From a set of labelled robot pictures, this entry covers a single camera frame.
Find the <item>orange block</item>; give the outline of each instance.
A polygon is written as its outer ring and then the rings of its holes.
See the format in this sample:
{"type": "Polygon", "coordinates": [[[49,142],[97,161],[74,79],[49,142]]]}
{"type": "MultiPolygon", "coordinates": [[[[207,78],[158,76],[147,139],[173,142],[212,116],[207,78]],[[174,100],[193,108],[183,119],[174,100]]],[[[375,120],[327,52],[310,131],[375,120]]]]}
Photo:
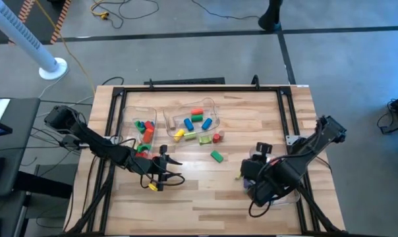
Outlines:
{"type": "Polygon", "coordinates": [[[201,115],[204,113],[203,109],[192,109],[191,111],[192,115],[201,115]]]}
{"type": "Polygon", "coordinates": [[[146,129],[145,133],[144,133],[144,142],[145,143],[150,143],[152,141],[152,135],[154,134],[154,131],[151,129],[146,129]]]}

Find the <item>red block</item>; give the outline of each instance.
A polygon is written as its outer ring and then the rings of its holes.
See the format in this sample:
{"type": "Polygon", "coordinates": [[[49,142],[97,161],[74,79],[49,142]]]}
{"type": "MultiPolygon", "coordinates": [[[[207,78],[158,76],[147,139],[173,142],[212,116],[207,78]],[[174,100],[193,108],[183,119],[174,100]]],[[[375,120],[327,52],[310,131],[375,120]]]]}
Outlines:
{"type": "Polygon", "coordinates": [[[146,152],[136,153],[137,157],[148,158],[148,154],[146,152]]]}
{"type": "Polygon", "coordinates": [[[193,109],[191,111],[191,113],[192,113],[192,115],[201,115],[204,113],[204,110],[203,109],[193,109]]]}
{"type": "Polygon", "coordinates": [[[214,134],[213,137],[212,137],[212,141],[213,141],[214,143],[219,142],[219,139],[220,139],[219,134],[214,134]]]}
{"type": "Polygon", "coordinates": [[[145,133],[144,133],[144,142],[145,143],[150,143],[152,141],[152,135],[154,134],[153,130],[150,130],[149,128],[146,129],[145,133]]]}
{"type": "Polygon", "coordinates": [[[152,125],[151,121],[146,121],[146,122],[145,122],[145,128],[146,128],[146,129],[150,129],[150,130],[152,130],[152,131],[155,130],[155,128],[154,128],[154,126],[152,125]]]}

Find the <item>yellow cable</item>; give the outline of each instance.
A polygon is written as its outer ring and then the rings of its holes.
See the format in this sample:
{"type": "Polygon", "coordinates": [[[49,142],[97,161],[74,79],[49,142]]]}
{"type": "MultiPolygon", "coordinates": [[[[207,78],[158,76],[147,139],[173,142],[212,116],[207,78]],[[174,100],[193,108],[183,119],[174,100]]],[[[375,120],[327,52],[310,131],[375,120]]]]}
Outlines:
{"type": "Polygon", "coordinates": [[[40,2],[38,0],[35,0],[36,4],[38,5],[38,7],[41,9],[41,12],[45,15],[45,17],[47,17],[49,23],[51,23],[51,25],[54,27],[54,30],[57,31],[59,33],[59,36],[61,38],[61,41],[63,42],[63,44],[66,47],[67,53],[78,63],[80,69],[82,70],[82,72],[85,74],[86,78],[88,79],[89,83],[91,84],[92,87],[92,91],[95,95],[95,86],[94,86],[94,81],[92,81],[92,78],[89,77],[88,73],[85,71],[85,68],[82,66],[82,64],[79,62],[79,60],[70,52],[70,49],[67,47],[66,41],[63,38],[63,36],[60,33],[60,30],[55,26],[54,21],[51,19],[51,17],[48,15],[47,11],[45,11],[45,9],[41,6],[40,2]]]}
{"type": "Polygon", "coordinates": [[[104,0],[101,0],[101,1],[98,1],[98,2],[94,0],[94,4],[92,4],[92,6],[90,7],[90,10],[91,10],[91,13],[92,13],[92,14],[94,14],[94,15],[96,15],[96,16],[101,16],[101,15],[103,15],[103,14],[106,14],[106,12],[103,12],[103,13],[96,13],[96,12],[94,12],[94,10],[92,10],[94,7],[98,6],[98,4],[100,4],[102,1],[104,1],[104,0]]]}

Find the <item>green cylinder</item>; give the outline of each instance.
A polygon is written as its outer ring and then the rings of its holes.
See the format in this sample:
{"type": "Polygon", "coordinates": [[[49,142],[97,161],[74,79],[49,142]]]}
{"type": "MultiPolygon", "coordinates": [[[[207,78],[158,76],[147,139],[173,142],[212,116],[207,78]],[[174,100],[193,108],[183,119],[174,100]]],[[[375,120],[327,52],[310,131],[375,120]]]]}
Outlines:
{"type": "Polygon", "coordinates": [[[202,120],[204,120],[203,115],[192,115],[192,122],[200,122],[202,120]]]}

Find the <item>red cylinder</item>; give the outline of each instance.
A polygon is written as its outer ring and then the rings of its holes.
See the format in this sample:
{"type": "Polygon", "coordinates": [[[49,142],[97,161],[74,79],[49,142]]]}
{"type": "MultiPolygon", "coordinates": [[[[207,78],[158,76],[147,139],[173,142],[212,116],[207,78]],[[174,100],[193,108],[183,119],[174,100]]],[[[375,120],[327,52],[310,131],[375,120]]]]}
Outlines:
{"type": "Polygon", "coordinates": [[[214,134],[213,137],[212,137],[212,141],[213,141],[214,143],[219,142],[219,139],[220,139],[219,134],[214,134]]]}

